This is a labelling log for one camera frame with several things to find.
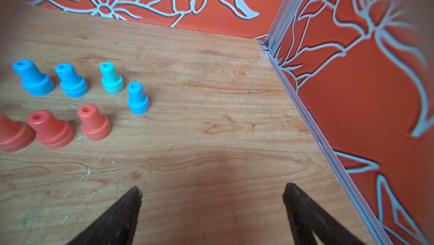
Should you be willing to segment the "blue stamp body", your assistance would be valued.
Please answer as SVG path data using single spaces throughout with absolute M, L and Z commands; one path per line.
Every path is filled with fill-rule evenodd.
M 131 82 L 127 86 L 127 104 L 134 114 L 144 114 L 149 110 L 149 98 L 139 82 Z
M 34 62 L 24 59 L 13 63 L 12 68 L 21 77 L 21 85 L 34 96 L 44 96 L 55 89 L 52 79 L 42 73 Z
M 79 98 L 88 92 L 87 82 L 71 64 L 59 64 L 55 67 L 55 71 L 61 80 L 60 86 L 68 97 Z

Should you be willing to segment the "red stamp body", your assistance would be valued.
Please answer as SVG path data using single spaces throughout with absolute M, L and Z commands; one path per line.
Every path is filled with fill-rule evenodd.
M 68 145 L 74 138 L 72 127 L 64 120 L 56 118 L 48 110 L 39 110 L 27 118 L 27 124 L 34 129 L 36 139 L 50 149 Z
M 110 135 L 110 121 L 96 105 L 87 104 L 80 107 L 78 117 L 81 120 L 81 130 L 89 140 L 99 141 Z
M 35 132 L 23 122 L 14 121 L 1 112 L 1 150 L 15 152 L 24 149 L 35 139 Z

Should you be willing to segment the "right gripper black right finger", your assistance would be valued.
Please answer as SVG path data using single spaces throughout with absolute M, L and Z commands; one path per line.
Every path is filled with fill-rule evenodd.
M 286 185 L 283 203 L 296 245 L 316 245 L 315 238 L 325 245 L 363 244 L 296 184 Z

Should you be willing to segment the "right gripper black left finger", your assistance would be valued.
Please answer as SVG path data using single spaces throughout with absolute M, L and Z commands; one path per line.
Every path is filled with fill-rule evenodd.
M 106 212 L 69 242 L 70 245 L 131 245 L 136 232 L 142 192 L 128 190 Z

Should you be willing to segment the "teal stamp body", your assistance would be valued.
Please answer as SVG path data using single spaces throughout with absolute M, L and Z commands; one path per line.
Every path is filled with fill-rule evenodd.
M 102 85 L 107 93 L 116 94 L 124 90 L 124 80 L 118 74 L 116 67 L 111 62 L 104 62 L 99 67 L 102 74 Z

